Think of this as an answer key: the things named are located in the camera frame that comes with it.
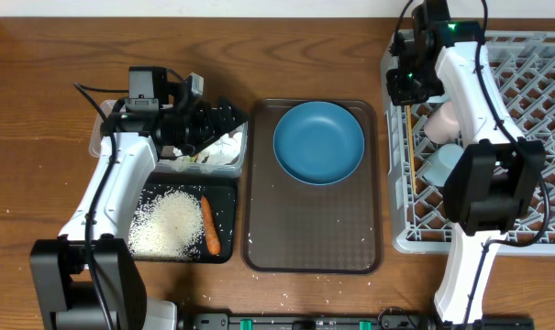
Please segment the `wooden chopstick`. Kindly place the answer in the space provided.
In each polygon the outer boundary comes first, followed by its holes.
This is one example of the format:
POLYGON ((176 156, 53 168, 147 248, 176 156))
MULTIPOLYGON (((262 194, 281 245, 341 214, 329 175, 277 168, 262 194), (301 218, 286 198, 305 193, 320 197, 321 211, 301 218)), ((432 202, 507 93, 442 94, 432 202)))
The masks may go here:
POLYGON ((414 168, 415 152, 414 152, 414 141, 413 141, 412 114, 411 114, 410 105, 405 106, 405 122, 406 122, 406 138, 407 138, 407 144, 408 144, 408 156, 409 156, 408 158, 409 158, 412 191, 413 191, 413 195, 417 195, 416 171, 414 168))

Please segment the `white tissue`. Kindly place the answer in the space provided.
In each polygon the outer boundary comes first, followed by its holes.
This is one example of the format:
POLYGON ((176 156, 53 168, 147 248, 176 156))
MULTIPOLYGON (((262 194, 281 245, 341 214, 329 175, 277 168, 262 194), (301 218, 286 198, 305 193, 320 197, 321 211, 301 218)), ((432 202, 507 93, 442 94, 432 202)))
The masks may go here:
POLYGON ((242 133, 233 135, 225 134, 218 141, 202 150, 195 161, 212 165, 225 165, 235 160, 240 153, 242 145, 242 133))

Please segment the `pink cup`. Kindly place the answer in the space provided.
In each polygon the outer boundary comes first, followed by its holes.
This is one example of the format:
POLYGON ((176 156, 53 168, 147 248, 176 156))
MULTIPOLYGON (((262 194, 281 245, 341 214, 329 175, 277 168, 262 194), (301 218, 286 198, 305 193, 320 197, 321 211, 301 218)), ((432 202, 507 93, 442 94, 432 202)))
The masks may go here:
POLYGON ((452 101, 444 103, 429 117, 424 125, 424 133, 436 144, 447 144, 457 139, 460 126, 452 101))

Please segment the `light blue cup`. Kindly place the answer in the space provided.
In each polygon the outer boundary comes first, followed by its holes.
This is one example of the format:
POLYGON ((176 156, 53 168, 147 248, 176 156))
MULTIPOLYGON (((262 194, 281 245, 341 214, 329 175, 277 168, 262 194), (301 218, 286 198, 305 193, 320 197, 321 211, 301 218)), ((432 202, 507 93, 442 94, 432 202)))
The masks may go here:
POLYGON ((427 158, 421 177, 431 185, 443 187, 464 149, 457 144, 445 144, 427 158))

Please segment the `dark blue plate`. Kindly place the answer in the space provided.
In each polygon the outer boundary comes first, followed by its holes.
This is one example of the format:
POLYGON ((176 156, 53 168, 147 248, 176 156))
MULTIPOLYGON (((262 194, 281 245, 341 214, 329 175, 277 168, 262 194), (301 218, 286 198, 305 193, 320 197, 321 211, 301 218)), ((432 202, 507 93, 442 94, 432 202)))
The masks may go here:
POLYGON ((317 186, 347 179, 361 164, 365 136, 347 108, 324 101, 304 102, 277 123, 273 154, 294 179, 317 186))

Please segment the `white rice pile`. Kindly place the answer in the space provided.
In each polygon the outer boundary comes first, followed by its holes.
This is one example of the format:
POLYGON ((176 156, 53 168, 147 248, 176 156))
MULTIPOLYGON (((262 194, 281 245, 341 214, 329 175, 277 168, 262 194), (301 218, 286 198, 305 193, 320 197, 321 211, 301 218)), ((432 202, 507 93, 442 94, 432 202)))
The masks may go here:
POLYGON ((203 234, 200 203, 187 192, 169 191, 138 206, 128 247, 139 259, 187 261, 199 253, 203 234))

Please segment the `orange carrot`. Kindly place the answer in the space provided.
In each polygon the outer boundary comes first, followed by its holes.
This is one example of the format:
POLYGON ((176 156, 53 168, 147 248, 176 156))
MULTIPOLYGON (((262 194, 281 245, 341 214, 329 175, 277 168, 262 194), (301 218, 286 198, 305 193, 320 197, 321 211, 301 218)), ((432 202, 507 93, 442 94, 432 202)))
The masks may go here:
POLYGON ((221 243, 216 232, 211 206, 205 196, 201 198, 201 211, 207 249, 211 255, 217 256, 221 252, 221 243))

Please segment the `light blue bowl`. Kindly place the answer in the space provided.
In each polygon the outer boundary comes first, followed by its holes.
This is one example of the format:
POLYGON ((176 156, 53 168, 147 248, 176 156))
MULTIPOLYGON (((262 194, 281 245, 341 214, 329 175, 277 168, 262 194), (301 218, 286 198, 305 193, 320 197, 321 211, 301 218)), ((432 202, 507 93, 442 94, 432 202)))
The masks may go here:
POLYGON ((427 99, 429 104, 444 104, 450 100, 450 97, 447 94, 431 96, 427 99))

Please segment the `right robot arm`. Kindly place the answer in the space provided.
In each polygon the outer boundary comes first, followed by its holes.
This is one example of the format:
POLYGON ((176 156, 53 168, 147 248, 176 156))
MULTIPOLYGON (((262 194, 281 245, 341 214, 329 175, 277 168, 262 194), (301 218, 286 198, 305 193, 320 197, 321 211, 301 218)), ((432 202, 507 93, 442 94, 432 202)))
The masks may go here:
POLYGON ((529 141, 505 109, 476 21, 414 21, 397 32, 390 52, 398 66, 386 74, 394 105, 447 95, 464 151, 446 180, 443 203, 453 223, 444 278, 434 296, 438 329, 480 329, 483 294, 499 247, 527 213, 536 189, 546 188, 546 151, 529 141))

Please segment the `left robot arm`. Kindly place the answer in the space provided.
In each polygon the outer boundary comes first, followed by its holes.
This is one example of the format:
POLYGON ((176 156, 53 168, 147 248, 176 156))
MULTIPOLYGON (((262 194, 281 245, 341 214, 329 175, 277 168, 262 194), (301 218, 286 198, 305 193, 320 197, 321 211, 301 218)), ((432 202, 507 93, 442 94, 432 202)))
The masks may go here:
POLYGON ((128 250, 143 186, 166 146, 191 155, 246 123, 246 111, 185 97, 121 99, 102 124, 101 156, 69 222, 39 239, 30 267, 47 329, 177 329, 175 303, 151 299, 128 250))

